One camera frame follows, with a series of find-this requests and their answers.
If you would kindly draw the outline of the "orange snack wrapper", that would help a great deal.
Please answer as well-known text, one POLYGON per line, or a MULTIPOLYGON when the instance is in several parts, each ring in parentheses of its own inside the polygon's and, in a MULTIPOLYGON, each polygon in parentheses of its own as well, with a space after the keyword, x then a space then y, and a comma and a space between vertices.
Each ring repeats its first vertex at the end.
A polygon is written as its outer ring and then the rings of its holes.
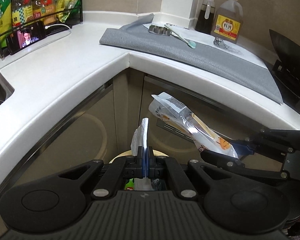
POLYGON ((199 152, 210 150, 238 158, 237 152, 223 137, 210 129, 184 103, 165 92, 152 95, 149 111, 174 128, 189 136, 199 152))

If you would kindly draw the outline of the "green toothbrush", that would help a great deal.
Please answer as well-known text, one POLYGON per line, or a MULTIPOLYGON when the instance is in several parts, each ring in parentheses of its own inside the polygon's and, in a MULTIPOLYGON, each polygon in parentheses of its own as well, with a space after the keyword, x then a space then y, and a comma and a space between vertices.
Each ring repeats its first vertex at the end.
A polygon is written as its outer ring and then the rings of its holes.
POLYGON ((185 42, 190 48, 196 49, 196 42, 191 41, 191 40, 186 40, 181 32, 173 25, 165 24, 165 27, 169 29, 172 33, 174 33, 180 40, 185 42))

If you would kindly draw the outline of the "metal cookie cutter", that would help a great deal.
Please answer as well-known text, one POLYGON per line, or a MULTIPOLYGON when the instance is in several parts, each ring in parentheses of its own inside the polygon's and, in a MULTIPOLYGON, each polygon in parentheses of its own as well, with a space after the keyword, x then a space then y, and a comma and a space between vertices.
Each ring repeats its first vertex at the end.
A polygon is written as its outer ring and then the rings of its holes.
POLYGON ((148 32, 155 35, 171 36, 172 31, 166 27, 151 24, 148 32))

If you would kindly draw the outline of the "green snack wrapper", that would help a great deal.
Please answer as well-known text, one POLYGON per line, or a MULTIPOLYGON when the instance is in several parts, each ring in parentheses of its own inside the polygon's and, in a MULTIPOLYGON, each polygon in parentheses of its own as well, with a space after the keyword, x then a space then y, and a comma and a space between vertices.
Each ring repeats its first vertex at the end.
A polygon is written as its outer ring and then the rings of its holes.
POLYGON ((133 191, 134 190, 134 178, 130 179, 126 184, 125 184, 125 191, 133 191))

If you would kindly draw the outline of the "cabinet vent grille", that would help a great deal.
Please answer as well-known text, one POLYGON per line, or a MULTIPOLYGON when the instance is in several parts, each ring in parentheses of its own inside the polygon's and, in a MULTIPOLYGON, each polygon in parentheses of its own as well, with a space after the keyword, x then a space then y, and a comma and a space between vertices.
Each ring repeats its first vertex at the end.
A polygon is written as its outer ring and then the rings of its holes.
POLYGON ((193 142, 193 140, 188 135, 183 133, 181 130, 165 123, 164 121, 162 121, 160 119, 157 120, 156 124, 157 124, 158 127, 162 128, 162 129, 164 129, 164 130, 166 130, 166 131, 168 131, 168 132, 170 132, 174 135, 177 135, 177 136, 179 136, 179 137, 181 137, 181 138, 183 138, 187 141, 193 142))

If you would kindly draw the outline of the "grey counter mat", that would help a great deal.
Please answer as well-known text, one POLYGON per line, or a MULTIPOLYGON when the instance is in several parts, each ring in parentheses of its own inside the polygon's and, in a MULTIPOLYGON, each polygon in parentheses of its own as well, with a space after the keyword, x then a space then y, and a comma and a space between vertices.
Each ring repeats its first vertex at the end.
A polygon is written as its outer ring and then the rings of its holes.
POLYGON ((214 45, 197 43, 193 49, 175 36, 151 34, 145 25, 151 24, 153 18, 153 14, 148 14, 119 29, 108 28, 100 44, 188 64, 247 87, 276 103, 283 103, 280 90, 264 64, 252 63, 240 52, 232 53, 214 45))

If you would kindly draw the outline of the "black wok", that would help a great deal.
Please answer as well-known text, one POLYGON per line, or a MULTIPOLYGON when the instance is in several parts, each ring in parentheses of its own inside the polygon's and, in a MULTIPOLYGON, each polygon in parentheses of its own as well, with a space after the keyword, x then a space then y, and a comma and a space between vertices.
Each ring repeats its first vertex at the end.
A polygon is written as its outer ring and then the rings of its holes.
POLYGON ((300 46, 284 35, 269 29, 271 42, 281 63, 300 78, 300 46))

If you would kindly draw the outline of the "printed paper sheet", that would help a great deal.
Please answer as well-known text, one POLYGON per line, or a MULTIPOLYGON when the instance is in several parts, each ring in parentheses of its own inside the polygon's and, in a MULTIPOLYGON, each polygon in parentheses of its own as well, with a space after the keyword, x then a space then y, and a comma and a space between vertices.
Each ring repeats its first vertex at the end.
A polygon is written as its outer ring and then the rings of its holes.
POLYGON ((242 51, 236 46, 228 41, 225 41, 221 38, 215 37, 213 45, 227 53, 232 53, 236 55, 243 55, 242 51))

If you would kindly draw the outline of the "large cooking wine jug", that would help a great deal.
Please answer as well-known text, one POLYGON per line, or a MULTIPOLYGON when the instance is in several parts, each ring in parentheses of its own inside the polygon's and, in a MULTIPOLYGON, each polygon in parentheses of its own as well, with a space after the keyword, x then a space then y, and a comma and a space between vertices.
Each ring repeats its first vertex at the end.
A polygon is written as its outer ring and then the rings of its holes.
POLYGON ((238 0, 227 0, 216 10, 210 35, 236 44, 243 25, 243 8, 238 0))

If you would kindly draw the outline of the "dark soy sauce dispenser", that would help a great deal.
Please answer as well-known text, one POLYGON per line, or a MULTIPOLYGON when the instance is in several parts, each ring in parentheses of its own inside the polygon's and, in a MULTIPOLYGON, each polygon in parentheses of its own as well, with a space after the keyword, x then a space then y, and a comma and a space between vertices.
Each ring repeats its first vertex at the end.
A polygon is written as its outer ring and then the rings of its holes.
POLYGON ((201 33, 210 34, 215 15, 215 1, 204 0, 200 9, 195 30, 201 33))

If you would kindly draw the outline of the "black smartphone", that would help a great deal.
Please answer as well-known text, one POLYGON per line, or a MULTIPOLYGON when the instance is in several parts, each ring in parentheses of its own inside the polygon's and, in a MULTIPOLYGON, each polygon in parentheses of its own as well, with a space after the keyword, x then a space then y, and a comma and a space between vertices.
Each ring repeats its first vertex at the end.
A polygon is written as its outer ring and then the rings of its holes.
POLYGON ((46 38, 45 25, 42 21, 34 22, 8 35, 6 37, 7 49, 10 55, 14 55, 44 38, 46 38))

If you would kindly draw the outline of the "yellow green snack bag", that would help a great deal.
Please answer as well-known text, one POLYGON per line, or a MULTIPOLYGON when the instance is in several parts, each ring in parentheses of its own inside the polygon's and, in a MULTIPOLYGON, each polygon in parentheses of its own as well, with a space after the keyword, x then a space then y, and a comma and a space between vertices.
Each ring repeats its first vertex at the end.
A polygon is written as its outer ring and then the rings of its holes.
POLYGON ((59 22, 65 23, 69 17, 77 14, 80 5, 79 0, 57 0, 56 11, 59 22))

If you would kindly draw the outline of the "amber red-label oil bottle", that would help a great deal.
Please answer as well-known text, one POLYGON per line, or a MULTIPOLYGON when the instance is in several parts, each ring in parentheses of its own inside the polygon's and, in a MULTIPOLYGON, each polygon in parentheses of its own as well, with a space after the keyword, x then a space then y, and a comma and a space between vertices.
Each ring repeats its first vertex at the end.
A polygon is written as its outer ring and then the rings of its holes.
POLYGON ((45 25, 56 23, 55 0, 33 0, 33 17, 40 18, 45 25))

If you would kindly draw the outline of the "green yellow-cap bottle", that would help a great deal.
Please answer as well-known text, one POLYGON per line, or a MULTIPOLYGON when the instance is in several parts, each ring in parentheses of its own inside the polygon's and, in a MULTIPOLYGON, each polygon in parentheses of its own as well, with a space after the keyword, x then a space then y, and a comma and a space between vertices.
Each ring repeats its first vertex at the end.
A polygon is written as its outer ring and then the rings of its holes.
POLYGON ((0 0, 0 45, 6 47, 6 37, 12 29, 11 0, 0 0))

